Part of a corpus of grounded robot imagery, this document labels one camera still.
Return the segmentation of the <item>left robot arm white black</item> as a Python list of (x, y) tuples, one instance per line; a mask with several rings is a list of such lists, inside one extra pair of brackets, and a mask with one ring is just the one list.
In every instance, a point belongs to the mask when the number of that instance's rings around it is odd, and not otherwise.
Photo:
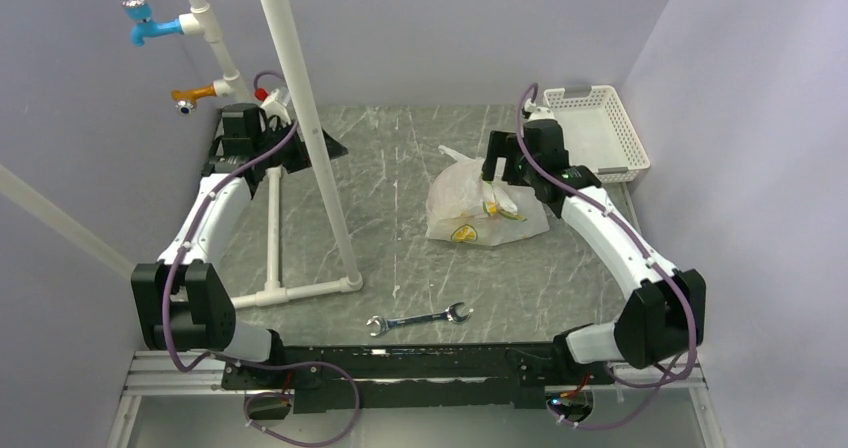
[(281, 102), (225, 106), (222, 132), (210, 147), (186, 220), (156, 261), (137, 265), (131, 274), (144, 342), (167, 352), (181, 372), (216, 357), (247, 365), (264, 388), (286, 377), (280, 335), (238, 319), (215, 266), (262, 180), (275, 169), (314, 167), (297, 127)]

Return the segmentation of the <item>translucent white plastic bag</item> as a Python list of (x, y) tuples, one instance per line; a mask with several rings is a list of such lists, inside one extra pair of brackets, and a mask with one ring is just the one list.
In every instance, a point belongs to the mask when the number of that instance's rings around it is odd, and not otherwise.
[(426, 237), (494, 247), (549, 231), (544, 205), (533, 189), (482, 179), (483, 160), (444, 145), (453, 163), (431, 184), (426, 200)]

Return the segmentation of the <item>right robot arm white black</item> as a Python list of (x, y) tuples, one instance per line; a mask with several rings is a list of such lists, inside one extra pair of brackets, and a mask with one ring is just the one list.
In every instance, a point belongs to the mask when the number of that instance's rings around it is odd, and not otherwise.
[(555, 338), (558, 350), (550, 360), (557, 379), (574, 383), (593, 363), (646, 368), (674, 355), (694, 355), (704, 336), (705, 279), (695, 269), (677, 268), (651, 248), (598, 177), (571, 164), (555, 120), (527, 121), (519, 133), (492, 132), (482, 178), (531, 188), (538, 201), (589, 243), (625, 298), (614, 321), (570, 329)]

